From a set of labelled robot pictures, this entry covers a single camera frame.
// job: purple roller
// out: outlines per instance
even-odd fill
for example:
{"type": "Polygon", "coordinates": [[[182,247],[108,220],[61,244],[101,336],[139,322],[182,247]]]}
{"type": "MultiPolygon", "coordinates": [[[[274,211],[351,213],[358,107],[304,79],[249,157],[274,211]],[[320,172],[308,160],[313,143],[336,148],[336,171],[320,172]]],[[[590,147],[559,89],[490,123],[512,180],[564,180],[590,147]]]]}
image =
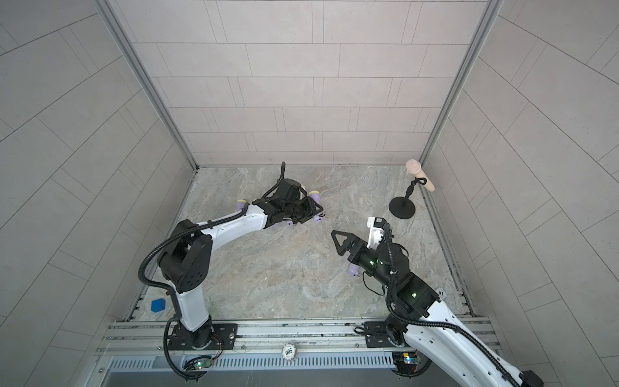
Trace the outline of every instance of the purple roller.
{"type": "MultiPolygon", "coordinates": [[[[314,201],[318,204],[320,204],[320,192],[318,191],[312,191],[308,194],[309,197],[311,197],[312,199],[314,199],[314,201]]],[[[322,221],[322,218],[324,217],[324,214],[321,212],[318,215],[314,215],[314,217],[312,219],[314,219],[314,223],[318,223],[320,221],[322,221]]]]}
{"type": "Polygon", "coordinates": [[[235,206],[235,212],[242,210],[243,207],[245,207],[245,203],[247,203],[247,201],[245,201],[243,199],[237,200],[236,201],[236,206],[235,206]]]}
{"type": "Polygon", "coordinates": [[[349,264],[348,266],[348,272],[355,276],[358,277],[359,276],[359,265],[356,265],[354,263],[349,264]]]}

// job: metal frame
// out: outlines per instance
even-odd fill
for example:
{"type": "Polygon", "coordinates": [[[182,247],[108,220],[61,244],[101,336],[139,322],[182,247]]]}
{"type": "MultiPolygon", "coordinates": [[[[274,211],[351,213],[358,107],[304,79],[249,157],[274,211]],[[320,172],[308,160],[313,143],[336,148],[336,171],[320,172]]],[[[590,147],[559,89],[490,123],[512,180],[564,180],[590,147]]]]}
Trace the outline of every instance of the metal frame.
{"type": "Polygon", "coordinates": [[[196,160],[189,151],[187,144],[185,144],[183,137],[181,136],[178,128],[176,127],[176,124],[172,120],[168,109],[165,107],[165,104],[163,103],[161,96],[159,96],[159,93],[153,85],[149,75],[146,73],[144,65],[138,58],[137,53],[133,48],[133,45],[129,41],[129,38],[127,37],[122,26],[120,25],[116,14],[108,4],[107,0],[92,0],[92,2],[97,12],[101,16],[101,19],[103,19],[105,27],[107,27],[110,35],[112,35],[112,38],[116,42],[116,45],[118,46],[127,63],[129,64],[129,67],[136,75],[138,82],[140,82],[142,89],[144,90],[146,96],[153,105],[153,108],[155,108],[155,111],[157,112],[163,125],[169,130],[172,138],[183,151],[183,154],[191,165],[191,168],[196,171],[198,169],[196,160]]]}

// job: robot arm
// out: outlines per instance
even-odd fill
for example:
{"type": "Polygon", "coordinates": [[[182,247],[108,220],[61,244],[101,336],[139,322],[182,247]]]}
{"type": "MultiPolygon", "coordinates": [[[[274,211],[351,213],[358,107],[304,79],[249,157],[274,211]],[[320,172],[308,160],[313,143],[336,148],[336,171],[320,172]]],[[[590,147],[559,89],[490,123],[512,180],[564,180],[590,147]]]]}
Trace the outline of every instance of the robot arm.
{"type": "Polygon", "coordinates": [[[390,287],[385,321],[395,345],[406,343],[423,352],[462,386],[541,387],[532,371],[521,372],[488,348],[441,301],[439,295],[410,271],[404,247],[391,241],[390,225],[382,218],[368,219],[369,242],[352,233],[331,233],[339,255],[350,252],[348,271],[362,268],[390,287]],[[338,236],[345,237],[340,244],[338,236]]]}

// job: blue cube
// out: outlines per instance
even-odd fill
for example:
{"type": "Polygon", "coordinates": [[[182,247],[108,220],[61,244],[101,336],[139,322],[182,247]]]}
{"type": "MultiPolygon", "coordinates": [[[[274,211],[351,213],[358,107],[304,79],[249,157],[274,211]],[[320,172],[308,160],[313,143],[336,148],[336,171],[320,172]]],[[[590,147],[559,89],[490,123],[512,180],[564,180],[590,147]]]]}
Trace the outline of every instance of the blue cube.
{"type": "Polygon", "coordinates": [[[157,300],[153,300],[150,303],[150,310],[157,313],[158,311],[162,311],[165,309],[165,300],[163,298],[159,298],[157,300]]]}

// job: black mounting plate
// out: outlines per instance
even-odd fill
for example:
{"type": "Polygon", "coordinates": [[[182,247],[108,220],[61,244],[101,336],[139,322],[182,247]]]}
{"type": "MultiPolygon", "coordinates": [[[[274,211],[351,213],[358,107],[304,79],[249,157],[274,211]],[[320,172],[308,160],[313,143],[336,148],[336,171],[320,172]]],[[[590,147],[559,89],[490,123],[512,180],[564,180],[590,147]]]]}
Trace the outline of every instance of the black mounting plate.
{"type": "Polygon", "coordinates": [[[389,341],[384,321],[364,321],[363,327],[369,331],[384,333],[384,336],[365,335],[365,345],[368,348],[399,348],[389,341]]]}
{"type": "MultiPolygon", "coordinates": [[[[223,340],[223,349],[232,349],[234,347],[234,343],[236,341],[236,330],[238,329],[237,324],[213,324],[212,326],[213,333],[217,334],[223,340]]],[[[185,342],[180,337],[176,336],[168,336],[170,339],[168,343],[169,350],[194,350],[191,347],[191,343],[185,342]]],[[[202,348],[202,350],[218,350],[219,344],[216,340],[211,340],[209,344],[202,348]]]]}

